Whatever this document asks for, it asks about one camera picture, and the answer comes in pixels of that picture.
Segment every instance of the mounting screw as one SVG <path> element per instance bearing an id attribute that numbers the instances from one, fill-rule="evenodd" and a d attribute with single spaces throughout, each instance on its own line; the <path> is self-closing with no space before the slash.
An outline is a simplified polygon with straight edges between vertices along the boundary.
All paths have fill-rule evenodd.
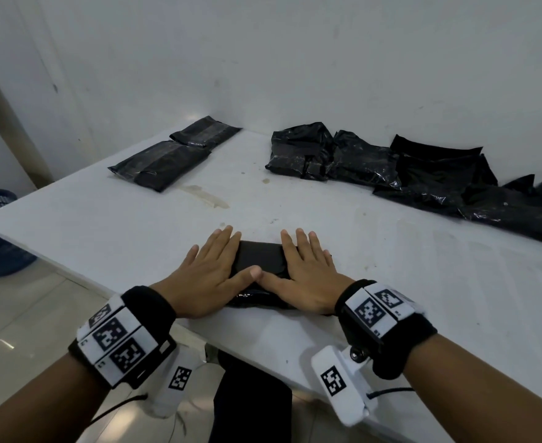
<path id="1" fill-rule="evenodd" d="M 350 349 L 350 358 L 353 359 L 357 364 L 361 364 L 365 359 L 370 355 L 359 347 L 351 347 Z"/>

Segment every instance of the hand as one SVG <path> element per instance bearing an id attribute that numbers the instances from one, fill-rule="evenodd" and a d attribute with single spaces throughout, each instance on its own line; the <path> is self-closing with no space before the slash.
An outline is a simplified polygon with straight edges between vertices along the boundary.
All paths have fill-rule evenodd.
<path id="1" fill-rule="evenodd" d="M 292 306 L 313 313 L 333 313 L 334 305 L 354 280 L 337 273 L 328 250 L 322 250 L 316 233 L 310 242 L 302 229 L 296 230 L 297 248 L 286 230 L 281 231 L 283 252 L 290 280 L 263 272 L 257 281 Z"/>
<path id="2" fill-rule="evenodd" d="M 150 286 L 173 307 L 177 317 L 199 318 L 223 308 L 250 283 L 258 281 L 261 268 L 251 266 L 231 278 L 241 233 L 232 227 L 214 231 L 205 245 L 191 247 L 185 260 L 164 280 Z"/>

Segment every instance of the wristband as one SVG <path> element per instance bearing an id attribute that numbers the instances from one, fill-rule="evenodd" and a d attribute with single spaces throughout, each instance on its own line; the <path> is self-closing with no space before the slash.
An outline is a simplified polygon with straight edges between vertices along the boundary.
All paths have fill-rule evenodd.
<path id="1" fill-rule="evenodd" d="M 334 310 L 347 342 L 369 354 L 382 379 L 399 377 L 410 351 L 437 333 L 420 305 L 373 280 L 351 284 Z"/>
<path id="2" fill-rule="evenodd" d="M 155 290 L 136 286 L 114 295 L 77 331 L 68 351 L 115 388 L 133 389 L 175 349 L 170 330 L 176 313 Z"/>

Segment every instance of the forearm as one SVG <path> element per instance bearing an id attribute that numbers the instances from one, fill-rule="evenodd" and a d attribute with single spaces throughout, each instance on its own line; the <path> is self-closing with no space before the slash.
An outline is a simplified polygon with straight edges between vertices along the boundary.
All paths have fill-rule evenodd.
<path id="1" fill-rule="evenodd" d="M 108 392 L 66 354 L 0 406 L 0 442 L 75 442 Z"/>
<path id="2" fill-rule="evenodd" d="M 542 399 L 441 335 L 412 350 L 404 375 L 456 442 L 542 441 Z"/>

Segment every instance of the black cable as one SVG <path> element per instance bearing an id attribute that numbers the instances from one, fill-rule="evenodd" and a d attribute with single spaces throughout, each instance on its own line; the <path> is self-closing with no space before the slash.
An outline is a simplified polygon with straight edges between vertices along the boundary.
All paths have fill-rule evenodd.
<path id="1" fill-rule="evenodd" d="M 373 399 L 373 398 L 377 398 L 378 396 L 385 395 L 386 393 L 394 393 L 394 392 L 414 392 L 414 389 L 412 387 L 396 387 L 393 389 L 378 390 L 377 392 L 368 393 L 367 397 L 369 399 Z"/>
<path id="2" fill-rule="evenodd" d="M 97 421 L 99 421 L 102 417 L 104 417 L 105 415 L 108 415 L 110 414 L 113 410 L 115 409 L 119 409 L 121 406 L 127 404 L 127 403 L 130 403 L 132 401 L 144 401 L 146 398 L 148 397 L 148 394 L 144 394 L 144 395 L 137 395 L 137 396 L 132 396 L 131 398 L 127 398 L 127 400 L 125 401 L 121 401 L 119 404 L 116 404 L 114 405 L 112 408 L 110 408 L 109 410 L 105 410 L 101 415 L 99 415 L 97 418 L 94 418 L 90 423 L 89 423 L 89 426 L 91 424 L 94 424 L 96 423 Z"/>

